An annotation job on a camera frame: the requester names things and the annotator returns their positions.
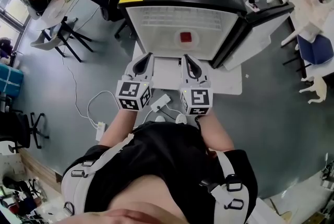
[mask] blue box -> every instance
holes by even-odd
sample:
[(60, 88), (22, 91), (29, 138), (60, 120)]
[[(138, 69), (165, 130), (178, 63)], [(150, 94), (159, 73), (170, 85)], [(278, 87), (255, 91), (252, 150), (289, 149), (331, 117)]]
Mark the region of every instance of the blue box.
[(23, 73), (10, 66), (0, 63), (0, 92), (17, 97), (23, 81)]

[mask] skin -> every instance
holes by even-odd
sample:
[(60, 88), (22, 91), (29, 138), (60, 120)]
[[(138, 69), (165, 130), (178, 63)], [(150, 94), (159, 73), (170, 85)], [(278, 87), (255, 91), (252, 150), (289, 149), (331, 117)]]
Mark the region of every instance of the skin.
[[(137, 112), (120, 110), (103, 134), (99, 145), (113, 147), (132, 132)], [(234, 145), (216, 115), (211, 111), (199, 119), (207, 147), (217, 151), (234, 150)], [(84, 213), (66, 218), (59, 224), (187, 224), (165, 182), (154, 175), (141, 176), (118, 193), (107, 211)]]

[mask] gray floor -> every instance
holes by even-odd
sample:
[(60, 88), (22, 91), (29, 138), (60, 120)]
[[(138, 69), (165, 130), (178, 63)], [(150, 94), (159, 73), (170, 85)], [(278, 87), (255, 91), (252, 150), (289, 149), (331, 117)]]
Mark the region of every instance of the gray floor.
[[(96, 4), (80, 0), (70, 16), (77, 16), (80, 26), (95, 11)], [(113, 33), (120, 22), (106, 22), (99, 11), (79, 32), (94, 42), (90, 53), (72, 40), (70, 43), (85, 60), (78, 63), (65, 51), (65, 65), (74, 73), (77, 82), (77, 104), (86, 115), (88, 101), (101, 90), (114, 92), (116, 82), (132, 58), (134, 41), (129, 30), (116, 41)], [(299, 94), (305, 86), (295, 72), (297, 63), (286, 67), (282, 62), (293, 56), (293, 49), (280, 49), (280, 41), (290, 30), (284, 23), (272, 35), (272, 44), (260, 54), (242, 64), (243, 93), (240, 96), (215, 95), (214, 109), (221, 123), (232, 137), (236, 148), (248, 153), (254, 168), (259, 195), (267, 197), (304, 180), (322, 168), (324, 154), (333, 153), (334, 99), (332, 93), (321, 104), (307, 103), (314, 93)], [(71, 73), (63, 66), (61, 56), (55, 51), (41, 51), (30, 47), (39, 35), (30, 23), (19, 50), (24, 53), (21, 69), (25, 80), (15, 108), (26, 113), (44, 112), (45, 133), (50, 140), (41, 140), (43, 148), (31, 143), (29, 151), (43, 164), (62, 173), (66, 167), (96, 144), (96, 132), (87, 119), (76, 111), (75, 85)], [(173, 97), (172, 107), (181, 109), (178, 93), (166, 91)], [(157, 90), (153, 99), (163, 92)], [(105, 93), (90, 107), (96, 121), (110, 123), (117, 113), (112, 97)], [(148, 108), (139, 114), (140, 124)]]

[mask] concrete floor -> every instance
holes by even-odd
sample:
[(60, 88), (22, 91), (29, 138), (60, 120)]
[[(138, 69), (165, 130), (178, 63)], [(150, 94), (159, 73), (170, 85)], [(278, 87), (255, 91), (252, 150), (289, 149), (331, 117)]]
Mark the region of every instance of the concrete floor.
[[(70, 12), (70, 17), (87, 20), (97, 5), (80, 0)], [(76, 158), (96, 144), (96, 132), (87, 119), (76, 111), (75, 86), (71, 73), (63, 66), (61, 56), (55, 51), (41, 51), (30, 47), (39, 33), (30, 22), (19, 50), (24, 53), (21, 69), (25, 80), (15, 108), (26, 113), (46, 114), (45, 133), (50, 140), (41, 140), (42, 149), (33, 141), (29, 151), (43, 164), (62, 173)], [(95, 50), (90, 53), (81, 44), (71, 40), (77, 60), (65, 51), (64, 59), (77, 81), (77, 104), (86, 115), (88, 101), (101, 90), (115, 92), (116, 82), (132, 59), (135, 41), (129, 38), (129, 29), (121, 33), (121, 40), (113, 34), (120, 22), (104, 21), (99, 11), (79, 32), (94, 39), (89, 43)], [(260, 54), (242, 64), (243, 93), (239, 96), (215, 95), (214, 110), (232, 137), (236, 148), (246, 150), (255, 171), (259, 195), (268, 197), (285, 190), (298, 181), (305, 180), (324, 165), (326, 152), (332, 154), (334, 128), (332, 93), (320, 104), (309, 105), (314, 93), (299, 94), (304, 88), (300, 75), (295, 72), (297, 63), (286, 67), (282, 62), (293, 56), (293, 47), (280, 49), (280, 41), (291, 30), (287, 23), (271, 37), (272, 43)], [(181, 109), (177, 91), (166, 91), (173, 98), (172, 107)], [(162, 95), (156, 90), (153, 99)], [(140, 124), (149, 108), (139, 114)], [(99, 96), (90, 107), (95, 121), (110, 123), (117, 106), (108, 94)]]

